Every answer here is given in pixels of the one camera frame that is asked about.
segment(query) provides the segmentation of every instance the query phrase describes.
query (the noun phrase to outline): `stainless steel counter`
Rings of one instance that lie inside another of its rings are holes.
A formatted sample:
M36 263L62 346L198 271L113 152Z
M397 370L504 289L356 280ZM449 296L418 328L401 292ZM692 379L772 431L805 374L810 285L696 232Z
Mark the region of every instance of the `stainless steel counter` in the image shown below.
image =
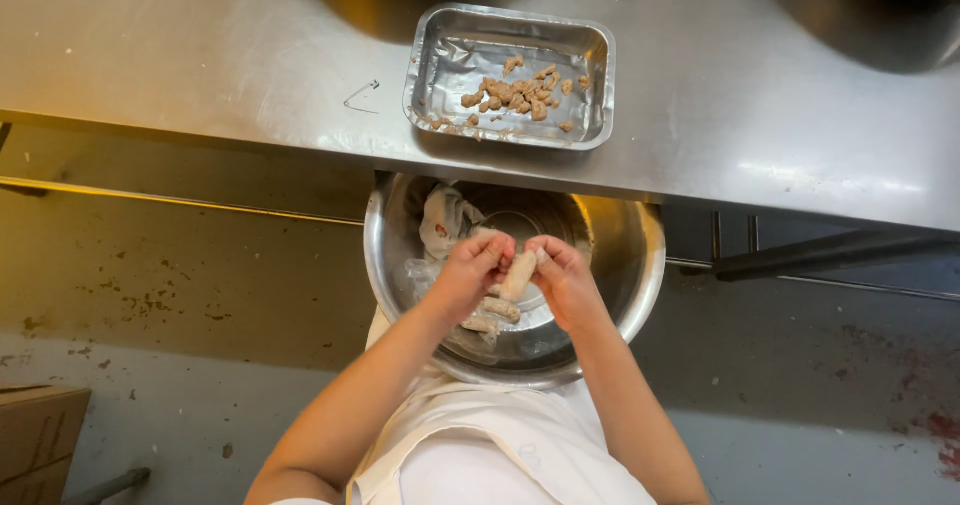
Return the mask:
M0 0L0 117L353 155L423 174L960 231L956 10L930 0L455 0L598 20L613 135L592 152L425 134L402 112L444 0ZM351 104L348 96L380 83Z

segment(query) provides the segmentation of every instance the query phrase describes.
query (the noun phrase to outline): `forearm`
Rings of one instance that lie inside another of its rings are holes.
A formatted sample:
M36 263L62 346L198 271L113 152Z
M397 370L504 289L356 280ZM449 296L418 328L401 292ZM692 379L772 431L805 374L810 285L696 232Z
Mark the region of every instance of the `forearm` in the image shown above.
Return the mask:
M438 319L414 307L324 388L270 454L251 495L260 478L283 470L312 473L342 490L450 329Z
M571 334L611 456L660 505L708 503L690 453L610 321Z

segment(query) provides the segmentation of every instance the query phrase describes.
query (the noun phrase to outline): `hand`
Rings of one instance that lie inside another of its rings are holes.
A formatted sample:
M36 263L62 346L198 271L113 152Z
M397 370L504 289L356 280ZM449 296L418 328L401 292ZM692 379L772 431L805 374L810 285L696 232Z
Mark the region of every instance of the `hand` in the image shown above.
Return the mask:
M487 289L502 282L517 253L517 241L494 229L479 229L457 242L433 287L420 303L449 327L476 310Z
M526 241L524 249L536 253L536 272L530 281L543 291L560 328L574 334L583 328L613 324L590 264L580 251L549 235Z

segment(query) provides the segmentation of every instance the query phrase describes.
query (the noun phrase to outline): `concrete floor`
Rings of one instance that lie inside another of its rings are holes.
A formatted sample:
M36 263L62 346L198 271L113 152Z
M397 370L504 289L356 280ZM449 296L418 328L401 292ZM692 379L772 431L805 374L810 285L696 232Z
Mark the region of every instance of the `concrete floor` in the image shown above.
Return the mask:
M351 217L372 177L14 131L4 174ZM359 227L64 193L0 192L0 218L0 381L93 389L67 495L153 469L108 505L242 501L376 306ZM960 305L667 272L633 350L715 502L960 503L937 424L960 419Z

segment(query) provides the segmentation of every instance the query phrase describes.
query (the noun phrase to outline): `person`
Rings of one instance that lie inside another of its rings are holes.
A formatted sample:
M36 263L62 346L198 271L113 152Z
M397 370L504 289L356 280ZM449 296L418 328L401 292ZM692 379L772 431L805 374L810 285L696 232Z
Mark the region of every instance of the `person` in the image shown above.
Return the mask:
M280 439L246 505L709 503L586 259L550 236L524 248L582 381L538 391L422 372L517 253L512 237L484 230L457 243L420 303L371 331Z

